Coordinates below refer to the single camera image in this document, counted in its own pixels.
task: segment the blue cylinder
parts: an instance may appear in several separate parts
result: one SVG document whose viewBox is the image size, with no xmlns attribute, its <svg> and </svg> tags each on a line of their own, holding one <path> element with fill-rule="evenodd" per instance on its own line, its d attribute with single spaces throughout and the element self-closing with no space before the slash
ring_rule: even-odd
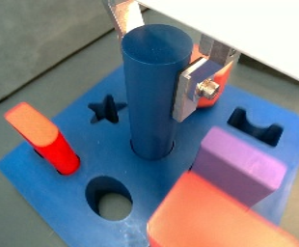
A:
<svg viewBox="0 0 299 247">
<path fill-rule="evenodd" d="M 177 28 L 144 25 L 121 42 L 130 119 L 130 144 L 145 159 L 170 151 L 177 122 L 170 117 L 178 72 L 186 67 L 192 40 Z"/>
</svg>

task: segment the shape sorter hole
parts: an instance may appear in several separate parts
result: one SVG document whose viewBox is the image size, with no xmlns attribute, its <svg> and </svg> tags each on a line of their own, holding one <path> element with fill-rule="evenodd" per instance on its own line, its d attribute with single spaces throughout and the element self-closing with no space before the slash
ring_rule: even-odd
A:
<svg viewBox="0 0 299 247">
<path fill-rule="evenodd" d="M 240 107 L 234 109 L 226 123 L 269 146 L 277 145 L 282 128 L 276 123 L 268 127 L 254 126 L 246 119 L 245 110 Z"/>
<path fill-rule="evenodd" d="M 164 155 L 161 158 L 165 158 L 165 157 L 170 154 L 173 148 L 174 148 L 174 141 L 172 141 L 172 147 L 170 147 L 170 149 L 169 149 L 166 155 Z M 134 149 L 133 149 L 132 140 L 130 140 L 130 150 L 132 150 L 132 152 L 133 152 L 133 154 L 134 154 L 136 156 L 141 157 L 140 155 L 137 155 L 137 153 L 136 153 L 136 151 L 134 151 Z"/>
<path fill-rule="evenodd" d="M 113 178 L 105 176 L 93 178 L 86 186 L 85 197 L 89 207 L 101 218 L 118 221 L 130 214 L 129 190 Z"/>
<path fill-rule="evenodd" d="M 88 108 L 93 111 L 90 124 L 106 120 L 112 124 L 118 122 L 118 111 L 126 107 L 124 102 L 114 102 L 110 95 L 106 95 L 101 102 L 89 103 Z"/>
</svg>

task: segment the circular hole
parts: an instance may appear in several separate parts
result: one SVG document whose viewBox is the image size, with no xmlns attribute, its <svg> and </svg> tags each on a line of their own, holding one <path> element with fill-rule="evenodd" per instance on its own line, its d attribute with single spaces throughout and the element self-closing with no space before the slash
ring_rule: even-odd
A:
<svg viewBox="0 0 299 247">
<path fill-rule="evenodd" d="M 113 178 L 93 178 L 86 186 L 85 197 L 89 207 L 101 218 L 118 221 L 130 214 L 130 193 Z"/>
<path fill-rule="evenodd" d="M 164 155 L 164 156 L 160 157 L 158 159 L 165 158 L 165 157 L 170 154 L 173 148 L 174 148 L 174 141 L 172 141 L 172 147 L 170 147 L 170 149 L 169 149 L 166 155 Z M 132 149 L 132 152 L 134 153 L 136 156 L 138 156 L 140 158 L 144 158 L 144 157 L 141 157 L 141 156 L 136 153 L 136 151 L 133 150 L 132 140 L 130 140 L 130 149 Z"/>
</svg>

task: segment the blue shape sorter board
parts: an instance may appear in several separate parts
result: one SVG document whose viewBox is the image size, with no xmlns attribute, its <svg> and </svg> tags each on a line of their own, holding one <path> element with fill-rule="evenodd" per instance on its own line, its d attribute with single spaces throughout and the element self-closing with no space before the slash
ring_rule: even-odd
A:
<svg viewBox="0 0 299 247">
<path fill-rule="evenodd" d="M 0 161 L 2 174 L 66 245 L 148 246 L 146 221 L 178 176 L 189 169 L 201 139 L 213 125 L 286 165 L 280 189 L 253 207 L 277 224 L 299 168 L 299 116 L 236 87 L 226 86 L 216 104 L 197 110 L 178 125 L 169 155 L 148 161 L 138 158 L 130 149 L 128 107 L 118 111 L 117 123 L 106 120 L 90 123 L 93 111 L 88 104 L 101 102 L 106 95 L 112 95 L 114 102 L 126 102 L 122 67 L 53 119 L 81 159 L 81 167 L 72 176 L 60 175 L 26 143 L 21 143 Z M 237 107 L 245 110 L 254 125 L 281 126 L 282 133 L 274 147 L 226 124 Z M 132 210 L 125 219 L 109 221 L 93 212 L 85 191 L 94 178 L 100 178 L 102 187 L 105 182 L 109 183 L 105 178 L 112 178 L 128 190 Z"/>
</svg>

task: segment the star-shaped hole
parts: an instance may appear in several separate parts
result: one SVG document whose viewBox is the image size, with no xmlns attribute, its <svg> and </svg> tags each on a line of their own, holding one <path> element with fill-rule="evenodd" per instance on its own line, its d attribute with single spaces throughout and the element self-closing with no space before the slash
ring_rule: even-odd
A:
<svg viewBox="0 0 299 247">
<path fill-rule="evenodd" d="M 110 95 L 105 96 L 101 103 L 89 103 L 88 108 L 93 110 L 93 117 L 90 123 L 94 124 L 100 120 L 105 119 L 112 124 L 118 122 L 117 112 L 126 106 L 125 103 L 114 103 Z"/>
</svg>

